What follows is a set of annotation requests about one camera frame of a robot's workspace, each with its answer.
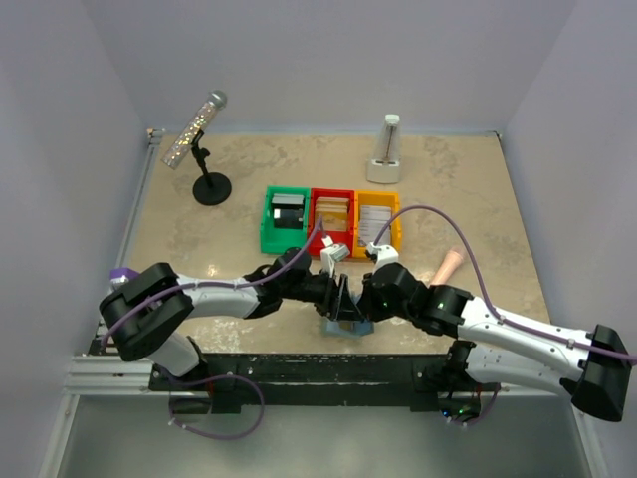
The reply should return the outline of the teal leather card holder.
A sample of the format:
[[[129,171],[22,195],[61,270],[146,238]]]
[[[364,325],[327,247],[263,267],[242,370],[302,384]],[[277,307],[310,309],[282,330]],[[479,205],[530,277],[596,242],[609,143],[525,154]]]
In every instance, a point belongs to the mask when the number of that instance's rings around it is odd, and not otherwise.
[[[359,338],[373,334],[374,324],[372,322],[324,320],[322,331],[329,336]]]

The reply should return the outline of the black VIP card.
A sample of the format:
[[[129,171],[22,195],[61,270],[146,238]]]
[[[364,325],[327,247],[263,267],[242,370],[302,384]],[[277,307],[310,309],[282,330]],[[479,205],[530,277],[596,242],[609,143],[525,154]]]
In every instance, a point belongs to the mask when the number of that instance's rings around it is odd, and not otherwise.
[[[277,229],[303,229],[303,208],[277,208],[273,209],[273,226]]]

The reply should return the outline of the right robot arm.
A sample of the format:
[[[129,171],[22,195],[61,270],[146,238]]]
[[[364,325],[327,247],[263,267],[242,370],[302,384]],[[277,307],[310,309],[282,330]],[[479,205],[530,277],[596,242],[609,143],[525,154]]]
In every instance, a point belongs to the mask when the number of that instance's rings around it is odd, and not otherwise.
[[[463,357],[443,367],[453,389],[465,390],[475,382],[517,385],[567,397],[597,419],[622,420],[636,358],[615,330],[538,322],[452,286],[427,287],[399,263],[364,275],[362,286],[358,305],[366,318],[398,317],[468,347]]]

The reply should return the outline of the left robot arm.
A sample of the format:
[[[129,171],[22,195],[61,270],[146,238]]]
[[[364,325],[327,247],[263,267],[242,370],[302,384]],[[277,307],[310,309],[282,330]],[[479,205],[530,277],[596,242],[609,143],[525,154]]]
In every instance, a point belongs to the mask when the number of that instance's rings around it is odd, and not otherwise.
[[[285,300],[314,305],[333,329],[354,331],[362,324],[356,296],[336,263],[347,254],[343,244],[321,251],[321,270],[310,271],[312,258],[290,248],[272,264],[230,281],[203,281],[179,275],[167,263],[156,263],[114,289],[99,305],[107,331],[124,361],[150,359],[168,370],[183,389],[194,390],[207,367],[193,340],[178,334],[187,319],[231,317],[260,319],[276,312]]]

